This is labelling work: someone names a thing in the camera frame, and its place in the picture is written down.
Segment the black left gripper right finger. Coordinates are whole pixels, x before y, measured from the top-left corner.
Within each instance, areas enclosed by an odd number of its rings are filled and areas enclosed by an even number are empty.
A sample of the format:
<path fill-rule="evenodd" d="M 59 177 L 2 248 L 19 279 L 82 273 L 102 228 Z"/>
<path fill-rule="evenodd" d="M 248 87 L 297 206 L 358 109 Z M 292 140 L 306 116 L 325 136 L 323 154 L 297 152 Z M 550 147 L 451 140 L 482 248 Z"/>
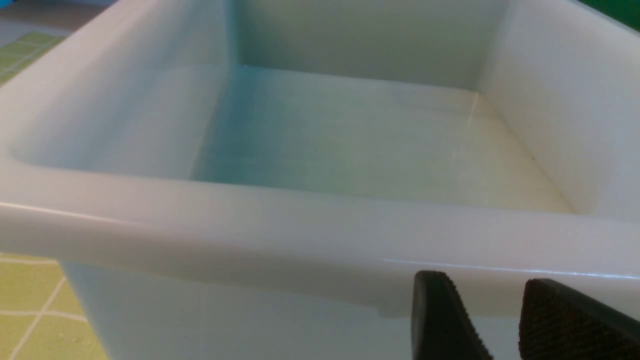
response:
<path fill-rule="evenodd" d="M 640 323 L 548 278 L 526 282 L 518 327 L 523 360 L 637 360 Z"/>

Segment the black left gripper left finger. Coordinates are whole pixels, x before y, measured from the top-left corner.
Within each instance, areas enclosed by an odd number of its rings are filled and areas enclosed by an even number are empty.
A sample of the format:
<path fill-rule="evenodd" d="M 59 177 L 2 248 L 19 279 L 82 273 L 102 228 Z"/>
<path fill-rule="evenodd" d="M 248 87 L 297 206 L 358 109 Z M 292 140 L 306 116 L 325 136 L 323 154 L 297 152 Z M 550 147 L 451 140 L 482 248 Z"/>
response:
<path fill-rule="evenodd" d="M 454 282 L 440 271 L 414 276 L 411 346 L 414 360 L 493 359 Z"/>

